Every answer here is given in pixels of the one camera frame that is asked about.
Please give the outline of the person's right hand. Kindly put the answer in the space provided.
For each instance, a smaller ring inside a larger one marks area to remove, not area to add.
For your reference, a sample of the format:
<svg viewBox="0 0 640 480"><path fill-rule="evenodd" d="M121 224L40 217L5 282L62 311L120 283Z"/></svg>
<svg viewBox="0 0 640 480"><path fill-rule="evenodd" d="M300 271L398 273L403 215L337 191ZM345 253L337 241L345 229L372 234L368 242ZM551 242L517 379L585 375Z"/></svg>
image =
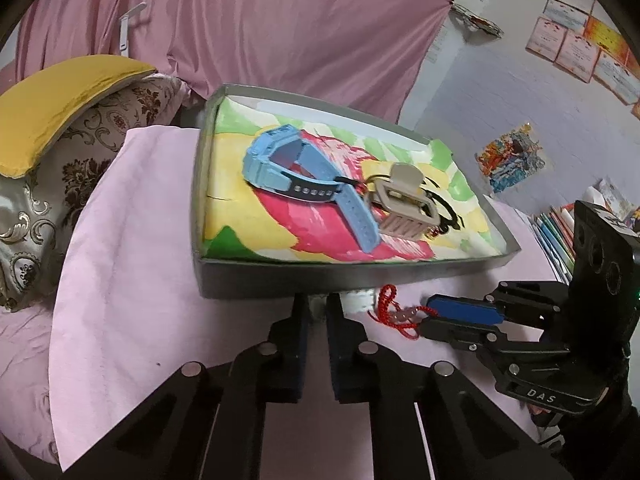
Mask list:
<svg viewBox="0 0 640 480"><path fill-rule="evenodd" d="M527 404L530 418L538 428L555 427L562 419L563 414L542 408L534 404Z"/></svg>

